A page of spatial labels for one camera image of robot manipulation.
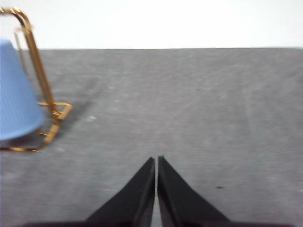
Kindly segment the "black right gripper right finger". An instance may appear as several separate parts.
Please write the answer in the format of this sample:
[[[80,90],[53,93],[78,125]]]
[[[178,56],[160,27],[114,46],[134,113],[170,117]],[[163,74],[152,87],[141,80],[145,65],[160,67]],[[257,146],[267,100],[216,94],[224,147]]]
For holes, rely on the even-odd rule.
[[[176,227],[206,227],[230,224],[230,220],[201,197],[173,166],[158,157],[158,196]]]

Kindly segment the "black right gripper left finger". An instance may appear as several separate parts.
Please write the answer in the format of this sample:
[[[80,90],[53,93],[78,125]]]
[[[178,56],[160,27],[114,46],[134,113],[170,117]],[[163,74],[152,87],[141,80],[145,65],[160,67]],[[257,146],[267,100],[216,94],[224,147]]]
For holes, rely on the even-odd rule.
[[[87,219],[96,227],[150,227],[155,198],[155,160],[149,158],[129,182]]]

